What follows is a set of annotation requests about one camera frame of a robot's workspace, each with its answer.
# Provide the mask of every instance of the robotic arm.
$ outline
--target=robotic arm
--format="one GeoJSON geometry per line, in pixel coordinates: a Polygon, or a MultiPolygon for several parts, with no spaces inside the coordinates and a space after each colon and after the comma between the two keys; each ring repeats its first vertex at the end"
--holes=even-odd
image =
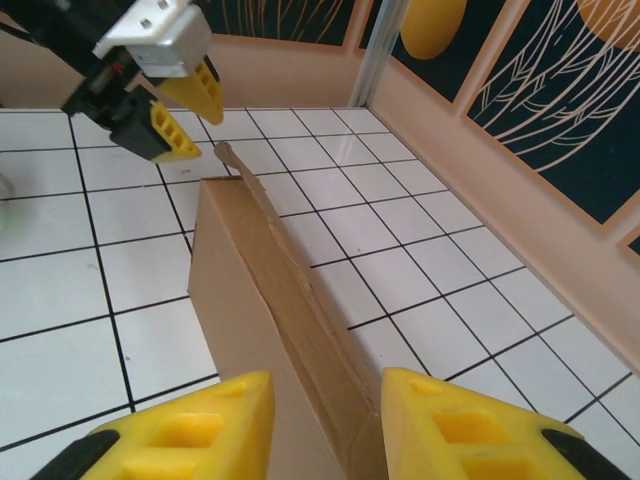
{"type": "Polygon", "coordinates": [[[190,0],[1,0],[2,11],[84,77],[62,106],[84,113],[111,140],[153,162],[201,152],[167,108],[142,86],[155,87],[217,125],[220,78],[207,57],[213,34],[190,0]]]}

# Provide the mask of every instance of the white tile floor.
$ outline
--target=white tile floor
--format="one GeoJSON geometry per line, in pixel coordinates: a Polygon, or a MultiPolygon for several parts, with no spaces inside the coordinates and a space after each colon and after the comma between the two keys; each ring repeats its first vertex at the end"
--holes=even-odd
{"type": "Polygon", "coordinates": [[[260,175],[378,368],[568,421],[640,478],[640,381],[371,113],[177,115],[205,156],[158,168],[86,119],[0,113],[0,479],[218,381],[186,292],[197,181],[228,174],[212,140],[260,175]]]}

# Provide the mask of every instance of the cardboard flap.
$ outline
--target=cardboard flap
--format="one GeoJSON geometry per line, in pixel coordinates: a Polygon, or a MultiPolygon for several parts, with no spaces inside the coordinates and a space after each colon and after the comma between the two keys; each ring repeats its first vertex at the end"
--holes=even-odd
{"type": "MultiPolygon", "coordinates": [[[[254,204],[262,212],[262,220],[249,215],[248,210],[242,210],[241,218],[237,212],[228,213],[229,222],[236,219],[232,234],[236,238],[237,252],[254,277],[260,294],[269,309],[273,308],[275,326],[314,405],[316,415],[328,436],[333,439],[332,444],[337,448],[343,465],[355,475],[354,478],[386,477],[384,455],[376,460],[381,462],[377,465],[379,468],[374,468],[371,460],[366,462],[366,467],[362,463],[362,459],[372,451],[383,451],[380,419],[377,415],[380,398],[380,377],[377,371],[361,353],[354,354],[360,349],[346,329],[341,310],[315,276],[298,244],[288,235],[258,178],[243,164],[229,144],[219,143],[215,147],[215,153],[226,165],[240,172],[246,194],[255,200],[254,204]],[[268,247],[269,239],[258,231],[261,222],[268,226],[273,242],[271,250],[268,247]],[[262,252],[259,254],[255,251],[256,243],[261,245],[262,252]],[[277,257],[286,260],[286,268],[277,263],[277,257]],[[266,271],[263,271],[264,262],[272,262],[266,271]],[[295,282],[292,283],[287,278],[295,278],[295,282]],[[302,296],[299,301],[295,295],[286,299],[288,306],[285,308],[280,300],[282,292],[295,291],[296,288],[302,296]],[[332,391],[323,391],[332,382],[325,378],[327,371],[335,372],[335,380],[342,379],[343,386],[336,385],[332,391]],[[348,404],[343,403],[340,398],[349,399],[348,404]],[[356,405],[359,405],[360,410],[353,410],[356,405]]],[[[216,185],[216,197],[228,198],[229,195],[223,194],[223,190],[234,190],[237,195],[241,194],[242,189],[237,184],[221,180],[216,185]]]]}
{"type": "Polygon", "coordinates": [[[305,258],[298,250],[296,246],[294,246],[289,238],[283,236],[281,232],[281,220],[278,212],[273,207],[273,204],[267,197],[267,193],[265,192],[264,187],[260,183],[260,180],[251,173],[246,165],[242,162],[242,160],[236,155],[227,142],[218,143],[214,152],[216,156],[228,167],[235,168],[240,172],[240,175],[244,179],[245,183],[249,187],[251,194],[255,198],[256,202],[265,213],[269,224],[271,225],[271,233],[278,241],[280,248],[284,252],[284,254],[289,257],[293,266],[298,270],[297,274],[300,276],[301,282],[307,287],[312,288],[309,283],[307,270],[309,270],[309,262],[307,258],[305,258]]]}

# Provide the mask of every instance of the cardboard box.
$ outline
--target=cardboard box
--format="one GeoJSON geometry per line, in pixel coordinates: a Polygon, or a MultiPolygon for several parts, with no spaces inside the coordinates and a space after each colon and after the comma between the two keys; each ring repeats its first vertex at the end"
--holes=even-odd
{"type": "Polygon", "coordinates": [[[204,180],[189,293],[222,379],[273,373],[274,480],[388,478],[380,377],[345,328],[260,182],[204,180]]]}

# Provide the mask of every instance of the floor tile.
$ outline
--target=floor tile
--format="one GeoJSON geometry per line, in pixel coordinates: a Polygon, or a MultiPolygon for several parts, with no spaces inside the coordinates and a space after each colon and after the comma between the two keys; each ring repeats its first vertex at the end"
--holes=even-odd
{"type": "Polygon", "coordinates": [[[216,373],[190,300],[118,315],[134,400],[216,373]]]}
{"type": "Polygon", "coordinates": [[[318,141],[340,166],[379,163],[355,135],[318,137],[318,141]]]}
{"type": "Polygon", "coordinates": [[[329,155],[312,137],[276,138],[271,140],[271,145],[291,171],[335,166],[329,155]]]}
{"type": "Polygon", "coordinates": [[[571,315],[569,309],[528,269],[497,278],[493,284],[536,330],[571,315]]]}
{"type": "Polygon", "coordinates": [[[353,133],[388,132],[373,113],[364,108],[335,110],[338,116],[349,126],[353,133]]]}
{"type": "Polygon", "coordinates": [[[0,260],[93,245],[82,194],[9,200],[3,207],[0,260]]]}
{"type": "Polygon", "coordinates": [[[14,197],[81,192],[73,150],[0,153],[0,172],[14,188],[14,197]]]}
{"type": "Polygon", "coordinates": [[[173,204],[180,216],[182,228],[185,230],[193,230],[196,228],[198,199],[200,198],[200,183],[195,182],[169,185],[169,193],[171,194],[173,204]]]}
{"type": "Polygon", "coordinates": [[[159,397],[153,398],[151,400],[146,400],[144,402],[140,402],[136,405],[136,411],[141,412],[142,410],[146,410],[147,408],[155,407],[157,405],[170,402],[171,400],[175,400],[176,398],[184,397],[185,395],[189,395],[190,393],[197,392],[204,388],[211,387],[220,383],[220,378],[215,377],[211,380],[204,380],[202,382],[198,382],[195,385],[191,385],[189,387],[181,388],[179,390],[175,390],[171,393],[165,393],[164,395],[160,395],[159,397]]]}
{"type": "Polygon", "coordinates": [[[0,365],[0,445],[127,403],[109,319],[5,343],[0,365]]]}
{"type": "Polygon", "coordinates": [[[488,357],[444,300],[399,313],[393,320],[436,378],[455,375],[488,357]]]}
{"type": "Polygon", "coordinates": [[[370,202],[407,195],[402,185],[382,165],[346,167],[342,171],[370,202]]]}
{"type": "Polygon", "coordinates": [[[491,353],[533,334],[489,283],[454,293],[448,300],[491,353]]]}
{"type": "Polygon", "coordinates": [[[544,332],[542,338],[595,395],[600,395],[629,372],[575,317],[544,332]]]}
{"type": "Polygon", "coordinates": [[[229,143],[254,175],[287,171],[266,140],[237,140],[229,143]]]}
{"type": "Polygon", "coordinates": [[[109,136],[111,132],[100,127],[86,115],[80,113],[71,118],[73,134],[76,137],[76,145],[82,147],[113,147],[109,136]]]}
{"type": "Polygon", "coordinates": [[[69,120],[64,113],[3,113],[2,150],[73,148],[69,120]]]}
{"type": "Polygon", "coordinates": [[[224,122],[220,125],[211,125],[204,120],[204,127],[215,141],[263,138],[254,121],[243,110],[224,112],[224,122]]]}
{"type": "Polygon", "coordinates": [[[435,287],[401,248],[359,257],[354,264],[387,312],[438,296],[435,287]]]}
{"type": "Polygon", "coordinates": [[[388,200],[371,206],[403,244],[444,235],[413,198],[388,200]]]}
{"type": "Polygon", "coordinates": [[[100,250],[116,312],[187,294],[191,257],[182,235],[100,250]]]}
{"type": "Polygon", "coordinates": [[[518,345],[497,360],[543,415],[564,421],[593,399],[539,338],[518,345]]]}
{"type": "Polygon", "coordinates": [[[416,156],[391,133],[361,135],[360,140],[369,147],[381,162],[411,160],[416,158],[416,156]]]}
{"type": "Polygon", "coordinates": [[[283,221],[291,236],[307,254],[311,265],[345,258],[317,213],[287,217],[283,221]]]}
{"type": "Polygon", "coordinates": [[[250,114],[267,138],[311,135],[291,110],[252,110],[250,114]]]}
{"type": "Polygon", "coordinates": [[[187,132],[193,142],[208,142],[209,136],[205,132],[198,116],[193,112],[171,112],[173,118],[187,132]]]}
{"type": "Polygon", "coordinates": [[[337,168],[293,174],[318,210],[363,203],[358,191],[337,168]]]}
{"type": "Polygon", "coordinates": [[[447,187],[438,180],[433,173],[420,160],[412,162],[395,162],[387,165],[391,173],[396,177],[411,195],[432,193],[446,190],[447,187]]]}
{"type": "Polygon", "coordinates": [[[315,269],[353,327],[384,315],[384,311],[351,262],[332,263],[315,269]]]}
{"type": "Polygon", "coordinates": [[[313,210],[291,174],[266,175],[260,177],[260,183],[265,188],[278,215],[293,215],[313,210]]]}
{"type": "Polygon", "coordinates": [[[78,153],[88,190],[162,183],[154,163],[124,148],[87,148],[78,153]]]}
{"type": "Polygon", "coordinates": [[[495,361],[490,360],[473,370],[451,380],[451,383],[488,397],[510,403],[516,407],[531,410],[531,407],[513,386],[509,378],[500,370],[495,361]]]}
{"type": "Polygon", "coordinates": [[[100,244],[180,232],[164,187],[91,192],[89,205],[100,244]]]}
{"type": "Polygon", "coordinates": [[[448,238],[409,245],[407,250],[444,294],[484,280],[480,271],[448,238]]]}
{"type": "Polygon", "coordinates": [[[329,210],[322,218],[349,256],[398,245],[369,205],[329,210]]]}
{"type": "Polygon", "coordinates": [[[202,150],[202,156],[194,160],[160,164],[165,182],[190,182],[229,175],[222,162],[214,155],[211,143],[200,143],[198,148],[202,150]]]}
{"type": "Polygon", "coordinates": [[[640,447],[601,405],[589,407],[569,425],[629,478],[640,478],[640,447]]]}
{"type": "Polygon", "coordinates": [[[95,250],[0,263],[0,305],[0,339],[107,315],[95,250]]]}
{"type": "Polygon", "coordinates": [[[407,368],[425,373],[388,318],[359,327],[353,330],[353,334],[381,375],[388,367],[407,368]]]}
{"type": "Polygon", "coordinates": [[[116,413],[67,428],[0,453],[0,478],[7,480],[30,479],[71,443],[86,436],[93,429],[124,417],[130,412],[131,410],[128,408],[123,408],[116,413]]]}
{"type": "Polygon", "coordinates": [[[423,195],[417,197],[417,200],[447,233],[482,225],[471,210],[451,192],[423,195]]]}
{"type": "Polygon", "coordinates": [[[313,135],[337,135],[349,133],[349,128],[331,110],[295,110],[313,135]]]}
{"type": "Polygon", "coordinates": [[[522,266],[518,257],[486,227],[456,233],[451,238],[489,278],[522,266]]]}
{"type": "Polygon", "coordinates": [[[602,404],[640,442],[640,380],[631,376],[602,398],[602,404]]]}

